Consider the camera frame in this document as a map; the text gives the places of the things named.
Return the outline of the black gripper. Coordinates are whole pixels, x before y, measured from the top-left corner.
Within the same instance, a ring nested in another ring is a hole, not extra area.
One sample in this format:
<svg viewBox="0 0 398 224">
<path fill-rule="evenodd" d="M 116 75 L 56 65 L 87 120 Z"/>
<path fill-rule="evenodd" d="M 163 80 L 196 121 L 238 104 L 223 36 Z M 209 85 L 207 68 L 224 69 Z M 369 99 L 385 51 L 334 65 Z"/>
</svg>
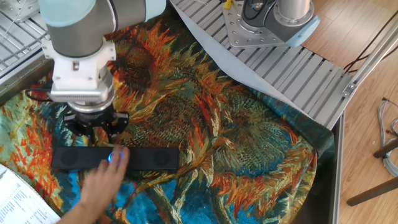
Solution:
<svg viewBox="0 0 398 224">
<path fill-rule="evenodd" d="M 64 116 L 65 127 L 77 136 L 86 136 L 89 143 L 95 144 L 93 128 L 107 128 L 108 142 L 113 144 L 116 137 L 121 134 L 129 124 L 128 113 L 116 113 L 113 105 L 103 111 L 95 113 L 75 112 Z"/>
</svg>

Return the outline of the bare person hand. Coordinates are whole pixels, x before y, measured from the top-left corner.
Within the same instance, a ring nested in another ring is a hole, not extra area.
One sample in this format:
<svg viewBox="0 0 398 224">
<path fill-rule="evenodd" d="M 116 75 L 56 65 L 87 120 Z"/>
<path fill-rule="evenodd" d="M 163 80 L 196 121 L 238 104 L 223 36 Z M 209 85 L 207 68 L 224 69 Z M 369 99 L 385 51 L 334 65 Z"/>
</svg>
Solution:
<svg viewBox="0 0 398 224">
<path fill-rule="evenodd" d="M 101 160 L 85 180 L 79 205 L 90 215 L 102 213 L 115 198 L 123 182 L 130 151 L 116 145 L 111 153 L 111 161 Z"/>
</svg>

